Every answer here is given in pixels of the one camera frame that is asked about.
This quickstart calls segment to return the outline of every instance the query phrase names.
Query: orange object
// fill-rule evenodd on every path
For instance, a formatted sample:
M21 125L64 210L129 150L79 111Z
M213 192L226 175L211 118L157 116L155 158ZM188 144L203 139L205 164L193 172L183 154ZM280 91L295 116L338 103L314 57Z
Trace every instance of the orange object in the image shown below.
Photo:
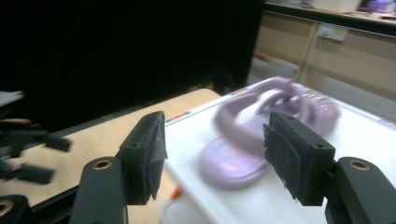
M170 196L170 200L175 200L176 198L178 198L180 195L182 194L182 190L180 186L177 186L174 191L172 192L171 196Z

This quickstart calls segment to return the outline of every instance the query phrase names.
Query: white tray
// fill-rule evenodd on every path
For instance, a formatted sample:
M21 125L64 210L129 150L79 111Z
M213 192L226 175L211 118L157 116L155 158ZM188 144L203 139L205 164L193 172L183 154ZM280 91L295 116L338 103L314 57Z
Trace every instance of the white tray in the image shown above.
M245 189L222 189L202 179L198 167L200 151L219 137L212 118L219 104L239 92L166 122L169 159L165 161L165 168L211 223L327 223L324 216L327 201L321 207L301 206L291 198L271 166L267 167L268 172L263 178ZM370 161L396 186L395 125L353 106L337 103L342 117L335 132L327 138L336 148L335 159L351 156ZM257 105L244 111L240 121L248 119Z

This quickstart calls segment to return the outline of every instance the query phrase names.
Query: lavender plastic object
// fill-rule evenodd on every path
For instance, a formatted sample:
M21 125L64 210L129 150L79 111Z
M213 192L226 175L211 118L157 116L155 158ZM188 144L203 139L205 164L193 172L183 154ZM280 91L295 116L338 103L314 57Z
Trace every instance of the lavender plastic object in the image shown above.
M239 112L273 89L280 92L267 98L250 121L236 124ZM322 136L332 131L339 117L336 105L327 97L297 90L291 79L270 78L220 106L213 121L222 137L202 150L203 177L226 189L241 189L256 182L266 170L262 125L268 123L271 111L292 115Z

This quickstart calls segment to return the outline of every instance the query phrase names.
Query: black backdrop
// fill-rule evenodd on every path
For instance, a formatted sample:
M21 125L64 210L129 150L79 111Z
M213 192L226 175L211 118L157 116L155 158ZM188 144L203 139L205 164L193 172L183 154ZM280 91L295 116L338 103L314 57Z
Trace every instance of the black backdrop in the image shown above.
M245 85L262 10L254 1L0 3L0 91L11 117L51 132L213 81Z

